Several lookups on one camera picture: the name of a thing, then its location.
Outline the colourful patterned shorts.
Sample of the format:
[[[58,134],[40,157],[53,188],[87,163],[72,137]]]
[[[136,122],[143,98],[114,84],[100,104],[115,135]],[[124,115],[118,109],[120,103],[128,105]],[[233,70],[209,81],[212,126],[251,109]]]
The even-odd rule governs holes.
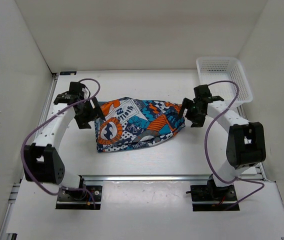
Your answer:
[[[94,122],[99,153],[153,147],[185,127],[182,105],[170,101],[123,97],[99,105],[105,117]]]

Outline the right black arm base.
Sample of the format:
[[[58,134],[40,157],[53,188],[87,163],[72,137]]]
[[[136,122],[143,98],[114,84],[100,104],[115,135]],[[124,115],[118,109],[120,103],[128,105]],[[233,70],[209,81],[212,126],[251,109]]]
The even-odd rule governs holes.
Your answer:
[[[235,204],[238,198],[233,185],[223,187],[217,196],[212,196],[207,185],[191,185],[185,193],[191,196],[193,212],[240,211],[239,204]]]

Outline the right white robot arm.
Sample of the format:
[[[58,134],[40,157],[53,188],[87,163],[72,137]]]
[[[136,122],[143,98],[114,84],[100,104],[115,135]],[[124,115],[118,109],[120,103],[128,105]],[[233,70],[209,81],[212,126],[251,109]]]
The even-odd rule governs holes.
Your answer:
[[[203,127],[206,117],[212,118],[204,136],[204,153],[213,181],[207,186],[206,193],[212,200],[218,200],[224,195],[225,187],[237,181],[244,171],[266,159],[264,127],[231,109],[237,96],[227,104],[221,96],[213,96],[207,84],[195,87],[194,95],[194,99],[183,99],[178,116],[191,121],[193,128]],[[228,134],[226,161],[218,170],[214,169],[208,150],[209,133],[215,123]]]

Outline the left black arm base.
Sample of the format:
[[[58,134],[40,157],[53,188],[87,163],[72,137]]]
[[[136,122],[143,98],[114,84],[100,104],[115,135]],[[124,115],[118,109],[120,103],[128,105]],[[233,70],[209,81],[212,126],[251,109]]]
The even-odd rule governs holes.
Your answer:
[[[59,190],[55,208],[57,210],[100,210],[103,195],[102,185],[87,185],[86,190]]]

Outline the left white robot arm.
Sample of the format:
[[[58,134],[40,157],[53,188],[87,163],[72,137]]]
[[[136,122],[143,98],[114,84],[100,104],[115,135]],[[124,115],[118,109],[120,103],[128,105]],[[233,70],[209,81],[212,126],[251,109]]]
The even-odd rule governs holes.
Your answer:
[[[90,122],[105,119],[96,94],[90,94],[84,80],[72,81],[66,92],[53,101],[51,116],[34,129],[23,141],[20,156],[25,178],[34,182],[49,195],[54,193],[44,183],[69,190],[75,200],[82,200],[87,194],[80,175],[70,173],[59,155],[64,134],[75,120],[79,129],[90,129]]]

